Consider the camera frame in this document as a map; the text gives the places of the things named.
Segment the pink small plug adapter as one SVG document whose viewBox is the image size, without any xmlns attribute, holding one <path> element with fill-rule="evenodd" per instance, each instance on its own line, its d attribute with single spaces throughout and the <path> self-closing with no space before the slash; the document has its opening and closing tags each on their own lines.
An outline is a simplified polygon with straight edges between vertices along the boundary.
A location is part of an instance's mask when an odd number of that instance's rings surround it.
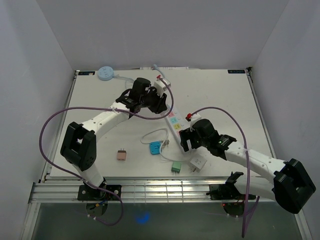
<svg viewBox="0 0 320 240">
<path fill-rule="evenodd" d="M 118 161 L 125 161 L 127 159 L 127 151 L 121 148 L 117 151 L 116 159 Z"/>
</svg>

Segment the white multicolour power strip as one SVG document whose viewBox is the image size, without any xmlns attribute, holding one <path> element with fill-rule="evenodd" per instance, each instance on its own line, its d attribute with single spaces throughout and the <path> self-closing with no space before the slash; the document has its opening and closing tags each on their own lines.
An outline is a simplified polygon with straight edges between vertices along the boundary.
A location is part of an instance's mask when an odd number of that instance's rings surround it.
<svg viewBox="0 0 320 240">
<path fill-rule="evenodd" d="M 167 104 L 166 106 L 167 106 L 167 111 L 165 113 L 162 113 L 162 115 L 166 115 L 167 113 L 169 113 L 164 118 L 165 121 L 167 122 L 168 128 L 170 129 L 182 155 L 184 157 L 190 157 L 193 152 L 191 150 L 187 152 L 184 151 L 183 147 L 181 146 L 181 136 L 180 136 L 180 132 L 182 130 L 186 130 L 190 126 L 190 124 L 185 118 L 182 117 L 182 115 L 180 114 L 180 112 L 177 110 L 175 106 L 172 108 L 172 110 L 170 110 L 171 109 L 170 104 Z"/>
</svg>

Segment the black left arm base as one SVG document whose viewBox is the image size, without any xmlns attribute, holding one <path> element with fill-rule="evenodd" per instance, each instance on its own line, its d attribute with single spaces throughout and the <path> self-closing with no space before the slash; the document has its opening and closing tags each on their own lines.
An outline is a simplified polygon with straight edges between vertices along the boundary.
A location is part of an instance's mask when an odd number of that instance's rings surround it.
<svg viewBox="0 0 320 240">
<path fill-rule="evenodd" d="M 100 186 L 114 194 L 117 194 L 121 197 L 122 186 L 119 184 L 102 184 Z M 86 184 L 80 185 L 77 194 L 78 201 L 116 201 L 117 198 L 111 194 L 106 193 L 105 191 L 92 188 Z"/>
</svg>

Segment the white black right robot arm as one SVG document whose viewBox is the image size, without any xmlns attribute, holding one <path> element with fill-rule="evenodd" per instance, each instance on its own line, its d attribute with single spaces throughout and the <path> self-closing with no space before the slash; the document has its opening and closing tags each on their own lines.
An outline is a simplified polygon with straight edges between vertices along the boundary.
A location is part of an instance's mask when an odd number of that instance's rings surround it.
<svg viewBox="0 0 320 240">
<path fill-rule="evenodd" d="M 258 177 L 250 179 L 249 194 L 274 200 L 292 214 L 298 214 L 316 191 L 300 161 L 285 161 L 249 150 L 234 137 L 219 134 L 208 119 L 196 121 L 179 135 L 185 152 L 204 147 L 213 156 L 257 173 Z"/>
</svg>

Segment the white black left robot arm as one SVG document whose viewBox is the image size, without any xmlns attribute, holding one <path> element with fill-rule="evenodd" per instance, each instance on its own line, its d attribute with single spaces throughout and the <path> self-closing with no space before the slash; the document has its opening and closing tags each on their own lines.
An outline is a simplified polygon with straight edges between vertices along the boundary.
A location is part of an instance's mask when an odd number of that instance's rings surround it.
<svg viewBox="0 0 320 240">
<path fill-rule="evenodd" d="M 95 165 L 98 141 L 118 124 L 137 116 L 143 108 L 154 114 L 166 112 L 166 91 L 170 87 L 170 83 L 160 76 L 154 83 L 138 77 L 107 110 L 87 121 L 72 122 L 67 126 L 60 154 L 74 166 L 95 200 L 106 195 L 105 178 Z"/>
</svg>

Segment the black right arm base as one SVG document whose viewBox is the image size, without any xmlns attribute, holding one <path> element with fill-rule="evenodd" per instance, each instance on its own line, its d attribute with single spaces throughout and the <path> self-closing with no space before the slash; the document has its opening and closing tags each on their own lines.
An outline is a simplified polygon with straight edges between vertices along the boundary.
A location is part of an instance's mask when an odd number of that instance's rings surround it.
<svg viewBox="0 0 320 240">
<path fill-rule="evenodd" d="M 209 191 L 206 193 L 211 200 L 230 200 L 230 202 L 222 202 L 222 208 L 227 217 L 242 218 L 244 216 L 246 193 L 241 193 L 236 188 L 236 183 L 240 184 L 242 176 L 244 176 L 243 172 L 231 172 L 224 183 L 210 184 Z"/>
</svg>

